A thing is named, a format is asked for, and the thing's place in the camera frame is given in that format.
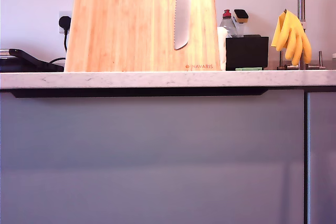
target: red bottle cap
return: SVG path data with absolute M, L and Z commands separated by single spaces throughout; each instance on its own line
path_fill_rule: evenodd
M 230 10 L 224 10 L 223 18 L 225 18 L 225 17 L 230 17 L 231 18 Z

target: kitchen countertop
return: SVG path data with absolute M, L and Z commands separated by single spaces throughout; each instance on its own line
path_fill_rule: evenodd
M 336 70 L 1 73 L 0 89 L 336 87 Z

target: knife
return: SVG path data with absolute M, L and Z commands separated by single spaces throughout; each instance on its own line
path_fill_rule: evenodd
M 174 48 L 179 50 L 189 41 L 191 0 L 176 0 Z

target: electrical outlet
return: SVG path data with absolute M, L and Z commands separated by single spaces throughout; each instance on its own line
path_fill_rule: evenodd
M 69 16 L 70 18 L 72 18 L 72 12 L 69 11 L 69 10 L 66 10 L 66 11 L 60 11 L 60 12 L 59 12 L 58 20 L 59 20 L 60 18 L 62 18 L 63 16 Z M 64 29 L 61 28 L 60 26 L 58 26 L 58 27 L 59 27 L 59 33 L 60 33 L 60 34 L 64 34 Z

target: wooden knife block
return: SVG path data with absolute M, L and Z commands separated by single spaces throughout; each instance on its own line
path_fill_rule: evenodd
M 175 0 L 75 0 L 66 72 L 220 70 L 215 0 L 192 0 L 174 50 Z

